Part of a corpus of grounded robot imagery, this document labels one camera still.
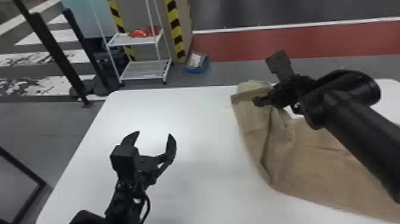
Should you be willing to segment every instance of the black pole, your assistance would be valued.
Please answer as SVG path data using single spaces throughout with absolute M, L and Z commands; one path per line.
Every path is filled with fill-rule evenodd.
M 80 30 L 78 23 L 76 22 L 75 16 L 72 13 L 71 9 L 67 8 L 67 9 L 63 10 L 62 13 L 66 17 L 67 21 L 70 23 L 71 28 L 74 30 L 75 35 L 77 36 L 80 44 L 82 45 L 83 50 L 85 50 L 85 53 L 86 53 L 87 57 L 89 58 L 90 62 L 92 63 L 93 68 L 96 70 L 97 76 L 99 77 L 104 88 L 108 91 L 108 93 L 112 92 L 113 90 L 111 89 L 111 86 L 108 83 L 103 70 L 100 68 L 99 64 L 97 63 L 97 60 L 96 60 L 92 50 L 88 47 L 88 45 L 85 41 L 85 37 L 83 36 L 83 33 Z
M 31 180 L 35 181 L 37 183 L 37 187 L 35 190 L 30 194 L 29 198 L 26 200 L 20 211 L 17 213 L 15 218 L 12 221 L 12 224 L 18 223 L 23 216 L 25 215 L 26 211 L 28 211 L 29 207 L 32 205 L 32 203 L 35 201 L 35 199 L 38 197 L 39 193 L 41 190 L 44 189 L 44 187 L 47 185 L 47 183 L 37 174 L 35 174 L 32 170 L 30 170 L 27 166 L 25 166 L 23 163 L 21 163 L 19 160 L 17 160 L 13 155 L 11 155 L 9 152 L 7 152 L 4 148 L 0 147 L 0 157 L 11 163 L 13 166 L 15 166 L 19 171 L 23 172 L 25 175 L 27 175 Z M 7 223 L 6 221 L 0 219 L 0 223 Z
M 32 27 L 33 31 L 37 34 L 39 39 L 42 41 L 43 45 L 49 51 L 50 55 L 53 57 L 54 61 L 57 63 L 58 67 L 67 77 L 68 81 L 70 81 L 72 87 L 78 93 L 78 96 L 82 99 L 85 106 L 90 106 L 91 103 L 86 98 L 87 90 L 80 80 L 78 74 L 76 73 L 74 67 L 72 67 L 71 63 L 65 56 L 63 50 L 54 39 L 51 34 L 49 28 L 46 23 L 43 21 L 43 18 L 39 13 L 28 12 L 28 9 L 22 3 L 21 0 L 14 0 L 15 5 L 21 11 L 22 15 L 24 15 L 26 21 Z

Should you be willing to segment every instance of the light blue panel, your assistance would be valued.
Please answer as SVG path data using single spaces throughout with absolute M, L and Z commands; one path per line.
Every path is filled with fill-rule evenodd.
M 65 8 L 72 10 L 85 38 L 99 38 L 101 37 L 101 33 L 89 1 L 93 2 L 105 35 L 114 35 L 115 24 L 111 17 L 107 0 L 61 0 Z

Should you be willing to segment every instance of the black cable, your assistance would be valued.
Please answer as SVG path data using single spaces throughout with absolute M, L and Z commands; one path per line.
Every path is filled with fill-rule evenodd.
M 140 221 L 140 224 L 143 224 L 145 222 L 145 220 L 147 219 L 147 216 L 150 213 L 150 209 L 151 209 L 151 204 L 150 204 L 150 198 L 149 196 L 147 196 L 145 188 L 143 187 L 143 183 L 140 183 L 141 187 L 142 187 L 142 191 L 144 193 L 145 196 L 145 202 L 146 202 L 146 213 L 143 215 L 142 220 Z

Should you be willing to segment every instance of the red object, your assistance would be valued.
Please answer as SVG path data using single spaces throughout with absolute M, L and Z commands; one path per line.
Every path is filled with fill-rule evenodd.
M 142 31 L 145 32 L 147 34 L 147 36 L 153 36 L 153 32 L 151 30 L 151 26 L 143 28 Z M 159 26 L 154 26 L 154 33 L 155 33 L 156 36 L 160 34 L 160 27 Z
M 265 60 L 281 49 L 290 58 L 400 54 L 400 21 L 198 34 L 192 49 L 211 61 Z
M 134 32 L 129 32 L 128 36 L 131 38 L 144 38 L 147 36 L 147 34 L 142 30 L 135 30 Z

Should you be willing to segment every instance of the fabric bag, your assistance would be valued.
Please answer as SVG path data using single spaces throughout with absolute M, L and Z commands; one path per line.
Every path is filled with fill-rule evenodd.
M 241 83 L 231 102 L 255 166 L 277 191 L 337 209 L 400 223 L 400 205 L 327 130 L 312 130 L 285 110 L 258 108 L 266 82 Z

